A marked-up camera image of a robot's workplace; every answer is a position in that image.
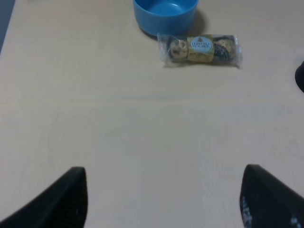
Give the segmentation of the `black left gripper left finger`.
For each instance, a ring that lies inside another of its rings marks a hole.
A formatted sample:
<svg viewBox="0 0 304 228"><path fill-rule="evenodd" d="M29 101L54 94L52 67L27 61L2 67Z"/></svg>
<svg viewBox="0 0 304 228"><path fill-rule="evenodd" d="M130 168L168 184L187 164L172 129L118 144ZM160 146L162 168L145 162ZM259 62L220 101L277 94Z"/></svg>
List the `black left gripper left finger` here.
<svg viewBox="0 0 304 228"><path fill-rule="evenodd" d="M83 228L88 211L84 167L72 167L24 207L0 222L2 228Z"/></svg>

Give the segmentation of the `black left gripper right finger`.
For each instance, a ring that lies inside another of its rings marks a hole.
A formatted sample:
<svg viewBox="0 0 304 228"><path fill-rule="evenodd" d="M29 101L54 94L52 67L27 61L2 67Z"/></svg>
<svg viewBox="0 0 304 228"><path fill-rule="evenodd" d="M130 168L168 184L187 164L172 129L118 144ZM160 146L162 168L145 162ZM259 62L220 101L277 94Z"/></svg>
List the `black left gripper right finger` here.
<svg viewBox="0 0 304 228"><path fill-rule="evenodd" d="M304 198L257 164L244 170L239 206L245 228L304 226Z"/></svg>

